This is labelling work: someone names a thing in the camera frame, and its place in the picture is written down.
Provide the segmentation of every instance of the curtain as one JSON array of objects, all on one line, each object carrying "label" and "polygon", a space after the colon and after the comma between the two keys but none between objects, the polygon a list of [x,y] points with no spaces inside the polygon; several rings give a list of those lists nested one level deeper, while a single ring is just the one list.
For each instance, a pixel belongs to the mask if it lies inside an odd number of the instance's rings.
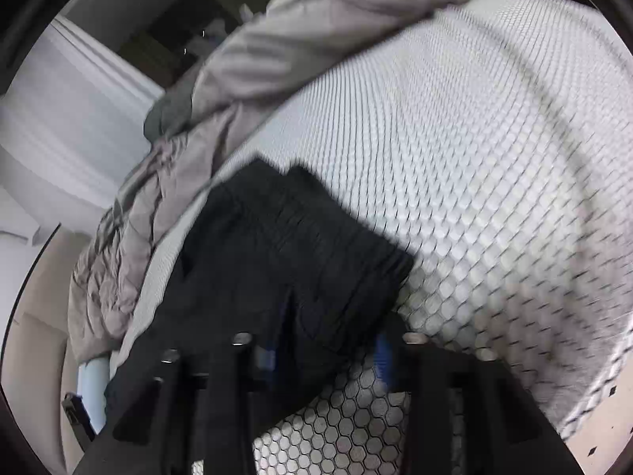
[{"label": "curtain", "polygon": [[162,94],[116,53],[57,17],[0,100],[0,147],[50,184],[107,208],[150,149],[143,121]]}]

